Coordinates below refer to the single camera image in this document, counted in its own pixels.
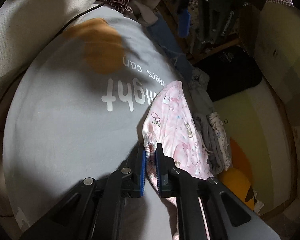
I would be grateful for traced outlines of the pink cartoon print pants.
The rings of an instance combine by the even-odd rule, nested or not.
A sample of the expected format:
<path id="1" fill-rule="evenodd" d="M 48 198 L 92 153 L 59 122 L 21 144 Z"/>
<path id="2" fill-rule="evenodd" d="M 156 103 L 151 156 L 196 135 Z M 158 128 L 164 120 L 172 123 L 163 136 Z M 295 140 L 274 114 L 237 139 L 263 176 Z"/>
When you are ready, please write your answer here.
<path id="1" fill-rule="evenodd" d="M 146 171 L 155 191 L 159 191 L 155 167 L 157 144 L 162 145 L 165 156 L 173 158 L 177 168 L 199 179 L 213 176 L 180 81 L 169 83 L 155 97 L 143 123 L 142 136 Z"/>

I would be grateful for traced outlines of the yellow striped plush pillow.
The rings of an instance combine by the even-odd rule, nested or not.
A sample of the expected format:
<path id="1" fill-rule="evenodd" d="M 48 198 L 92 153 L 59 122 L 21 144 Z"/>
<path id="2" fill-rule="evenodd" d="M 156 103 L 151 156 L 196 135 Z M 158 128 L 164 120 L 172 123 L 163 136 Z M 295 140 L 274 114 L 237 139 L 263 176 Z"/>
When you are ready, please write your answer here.
<path id="1" fill-rule="evenodd" d="M 254 192 L 249 179 L 240 170 L 230 167 L 218 175 L 218 179 L 247 207 L 254 211 Z"/>

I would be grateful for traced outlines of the folded white cartoon print garment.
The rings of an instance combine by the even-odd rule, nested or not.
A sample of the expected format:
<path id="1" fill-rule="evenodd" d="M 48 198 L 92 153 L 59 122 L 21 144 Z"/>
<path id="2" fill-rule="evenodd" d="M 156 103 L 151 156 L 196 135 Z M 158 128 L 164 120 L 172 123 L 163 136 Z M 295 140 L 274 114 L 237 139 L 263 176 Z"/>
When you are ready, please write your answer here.
<path id="1" fill-rule="evenodd" d="M 230 140 L 226 135 L 223 122 L 217 112 L 213 112 L 208 116 L 209 123 L 217 137 L 219 148 L 222 156 L 223 170 L 227 171 L 231 167 L 231 149 Z"/>

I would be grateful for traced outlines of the orange pillow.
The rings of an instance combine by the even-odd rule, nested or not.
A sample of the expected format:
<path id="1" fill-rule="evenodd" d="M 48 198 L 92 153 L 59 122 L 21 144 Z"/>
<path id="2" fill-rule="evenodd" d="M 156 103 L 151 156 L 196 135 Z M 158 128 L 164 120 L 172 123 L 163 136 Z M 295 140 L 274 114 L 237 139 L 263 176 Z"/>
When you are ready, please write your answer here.
<path id="1" fill-rule="evenodd" d="M 233 138 L 230 138 L 230 148 L 233 167 L 240 170 L 248 178 L 248 180 L 253 183 L 253 171 L 250 161 L 239 144 Z"/>

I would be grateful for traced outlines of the blue cloth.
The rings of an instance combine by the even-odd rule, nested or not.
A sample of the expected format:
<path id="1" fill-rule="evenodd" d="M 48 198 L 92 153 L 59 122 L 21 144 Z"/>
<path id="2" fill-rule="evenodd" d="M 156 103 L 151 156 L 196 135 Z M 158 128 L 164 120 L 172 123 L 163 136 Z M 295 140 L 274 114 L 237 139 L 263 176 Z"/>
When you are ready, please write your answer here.
<path id="1" fill-rule="evenodd" d="M 158 20 L 147 27 L 147 31 L 155 42 L 163 49 L 175 69 L 186 82 L 192 80 L 193 67 L 187 60 L 179 44 L 174 38 L 168 24 L 161 14 L 157 14 Z"/>

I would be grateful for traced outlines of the beige blanket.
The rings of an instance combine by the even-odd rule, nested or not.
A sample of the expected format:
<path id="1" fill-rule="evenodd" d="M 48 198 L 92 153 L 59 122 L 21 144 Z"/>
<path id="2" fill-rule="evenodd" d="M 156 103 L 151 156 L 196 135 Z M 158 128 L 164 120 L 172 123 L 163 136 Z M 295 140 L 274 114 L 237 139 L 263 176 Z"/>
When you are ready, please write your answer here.
<path id="1" fill-rule="evenodd" d="M 95 0 L 6 0 L 0 8 L 0 97 L 21 68 Z"/>

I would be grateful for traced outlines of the folded grey drawstring pants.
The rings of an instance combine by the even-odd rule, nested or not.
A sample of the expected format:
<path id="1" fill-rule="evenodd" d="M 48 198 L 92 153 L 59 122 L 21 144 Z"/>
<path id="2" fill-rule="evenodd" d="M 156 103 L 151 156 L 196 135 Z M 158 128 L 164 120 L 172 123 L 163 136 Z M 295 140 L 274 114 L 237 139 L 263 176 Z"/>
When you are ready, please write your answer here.
<path id="1" fill-rule="evenodd" d="M 207 152 L 207 163 L 213 175 L 221 173 L 224 161 L 221 148 L 208 117 L 215 110 L 207 93 L 209 76 L 198 68 L 193 68 L 191 80 L 188 83 L 189 93 L 194 105 L 192 112 L 194 124 L 202 137 L 203 148 Z"/>

